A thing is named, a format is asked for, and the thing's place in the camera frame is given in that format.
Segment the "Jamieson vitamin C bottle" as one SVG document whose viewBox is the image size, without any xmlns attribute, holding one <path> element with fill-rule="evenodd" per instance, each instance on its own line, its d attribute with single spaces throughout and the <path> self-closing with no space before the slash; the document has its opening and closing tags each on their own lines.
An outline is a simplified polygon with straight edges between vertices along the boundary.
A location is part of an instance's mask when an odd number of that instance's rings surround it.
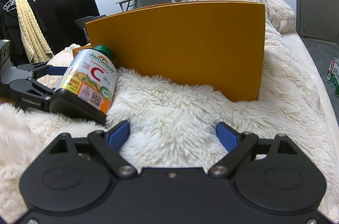
<svg viewBox="0 0 339 224">
<path fill-rule="evenodd" d="M 80 51 L 55 87 L 49 111 L 105 124 L 118 81 L 112 59 L 105 46 Z"/>
</svg>

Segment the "large orange cardboard box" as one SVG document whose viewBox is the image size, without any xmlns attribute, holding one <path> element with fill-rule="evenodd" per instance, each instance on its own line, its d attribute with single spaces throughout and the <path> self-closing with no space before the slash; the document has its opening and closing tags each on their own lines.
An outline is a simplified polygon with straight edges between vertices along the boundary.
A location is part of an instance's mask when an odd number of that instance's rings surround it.
<svg viewBox="0 0 339 224">
<path fill-rule="evenodd" d="M 264 60 L 265 6 L 195 1 L 143 7 L 86 24 L 92 46 L 117 67 L 180 85 L 208 85 L 233 101 L 258 99 Z"/>
</svg>

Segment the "orange box lid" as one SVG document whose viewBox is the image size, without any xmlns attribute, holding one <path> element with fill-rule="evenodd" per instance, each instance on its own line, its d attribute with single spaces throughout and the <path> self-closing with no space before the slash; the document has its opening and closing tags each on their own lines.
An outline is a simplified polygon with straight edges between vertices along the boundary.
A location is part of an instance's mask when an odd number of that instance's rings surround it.
<svg viewBox="0 0 339 224">
<path fill-rule="evenodd" d="M 88 49 L 88 48 L 91 48 L 91 44 L 87 44 L 85 46 L 81 46 L 81 47 L 78 47 L 78 48 L 74 48 L 72 50 L 72 54 L 73 54 L 73 57 L 75 57 L 77 54 L 79 54 L 80 51 L 82 50 L 85 50 L 85 49 Z"/>
</svg>

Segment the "yellow striped hanging towel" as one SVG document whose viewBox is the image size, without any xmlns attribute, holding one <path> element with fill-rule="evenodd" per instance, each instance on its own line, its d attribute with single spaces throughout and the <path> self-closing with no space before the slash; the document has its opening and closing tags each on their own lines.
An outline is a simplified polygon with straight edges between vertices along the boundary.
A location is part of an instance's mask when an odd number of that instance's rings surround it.
<svg viewBox="0 0 339 224">
<path fill-rule="evenodd" d="M 28 0 L 15 0 L 15 8 L 22 44 L 29 62 L 42 63 L 52 59 L 53 52 L 39 27 Z"/>
</svg>

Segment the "white fluffy fur rug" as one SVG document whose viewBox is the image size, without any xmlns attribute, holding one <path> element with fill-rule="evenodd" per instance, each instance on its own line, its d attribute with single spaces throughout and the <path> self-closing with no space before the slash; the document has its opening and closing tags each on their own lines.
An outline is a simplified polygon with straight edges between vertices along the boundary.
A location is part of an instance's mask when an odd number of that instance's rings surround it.
<svg viewBox="0 0 339 224">
<path fill-rule="evenodd" d="M 318 70 L 300 37 L 268 38 L 260 95 L 231 102 L 210 87 L 179 86 L 123 70 L 108 127 L 127 120 L 131 136 L 121 155 L 143 167 L 210 168 L 226 155 L 215 135 L 223 121 L 262 138 L 288 135 L 323 172 L 321 211 L 338 221 L 338 123 Z M 1 217 L 14 222 L 26 211 L 18 181 L 59 134 L 84 137 L 99 124 L 1 105 Z"/>
</svg>

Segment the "pack of water bottles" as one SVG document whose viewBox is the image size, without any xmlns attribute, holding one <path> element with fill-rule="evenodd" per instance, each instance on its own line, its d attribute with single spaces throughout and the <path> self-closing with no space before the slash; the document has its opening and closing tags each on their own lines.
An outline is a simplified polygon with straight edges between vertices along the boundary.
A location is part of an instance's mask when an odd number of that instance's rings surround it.
<svg viewBox="0 0 339 224">
<path fill-rule="evenodd" d="M 326 75 L 326 81 L 331 84 L 334 95 L 339 96 L 339 61 L 338 58 L 333 58 L 333 60 L 330 63 L 328 73 Z"/>
</svg>

